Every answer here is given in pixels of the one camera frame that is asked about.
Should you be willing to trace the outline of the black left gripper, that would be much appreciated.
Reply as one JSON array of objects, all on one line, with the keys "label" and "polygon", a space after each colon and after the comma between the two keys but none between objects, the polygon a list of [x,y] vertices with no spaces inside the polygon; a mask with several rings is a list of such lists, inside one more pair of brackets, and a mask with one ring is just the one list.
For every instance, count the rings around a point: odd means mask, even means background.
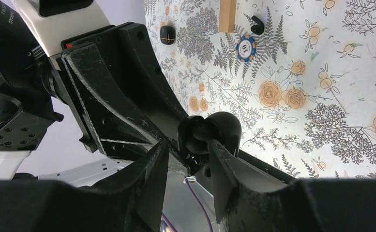
[{"label": "black left gripper", "polygon": [[109,25],[64,40],[53,64],[54,96],[69,105],[89,152],[137,160],[175,140],[187,113],[168,83],[147,27]]}]

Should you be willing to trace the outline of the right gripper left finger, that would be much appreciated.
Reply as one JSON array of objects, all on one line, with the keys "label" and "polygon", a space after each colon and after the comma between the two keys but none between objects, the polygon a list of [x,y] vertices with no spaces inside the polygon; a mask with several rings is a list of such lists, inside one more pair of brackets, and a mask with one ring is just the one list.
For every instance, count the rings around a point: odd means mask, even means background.
[{"label": "right gripper left finger", "polygon": [[0,232],[157,232],[169,142],[90,187],[0,180]]}]

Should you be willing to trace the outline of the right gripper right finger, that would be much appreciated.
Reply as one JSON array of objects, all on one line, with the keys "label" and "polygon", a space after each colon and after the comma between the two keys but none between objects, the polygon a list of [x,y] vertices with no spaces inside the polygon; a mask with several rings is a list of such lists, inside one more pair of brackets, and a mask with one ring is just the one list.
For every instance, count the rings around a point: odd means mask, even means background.
[{"label": "right gripper right finger", "polygon": [[376,232],[376,179],[283,183],[208,143],[217,223],[224,232]]}]

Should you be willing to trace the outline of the black earbud charging case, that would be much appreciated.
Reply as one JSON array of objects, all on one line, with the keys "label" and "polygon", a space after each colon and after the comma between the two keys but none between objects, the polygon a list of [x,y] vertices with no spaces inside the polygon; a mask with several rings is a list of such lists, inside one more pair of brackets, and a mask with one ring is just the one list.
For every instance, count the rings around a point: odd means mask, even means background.
[{"label": "black earbud charging case", "polygon": [[179,154],[187,161],[188,176],[193,176],[209,160],[208,141],[216,140],[232,155],[239,155],[242,127],[229,112],[217,112],[207,118],[189,116],[177,129]]}]

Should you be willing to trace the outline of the black earbud with stem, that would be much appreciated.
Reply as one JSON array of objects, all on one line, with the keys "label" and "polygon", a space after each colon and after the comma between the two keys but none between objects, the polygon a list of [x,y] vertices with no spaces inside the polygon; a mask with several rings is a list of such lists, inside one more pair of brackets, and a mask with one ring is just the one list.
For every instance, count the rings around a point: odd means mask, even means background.
[{"label": "black earbud with stem", "polygon": [[265,30],[265,24],[256,15],[251,18],[254,21],[254,25],[251,26],[251,32],[256,35],[262,35]]}]

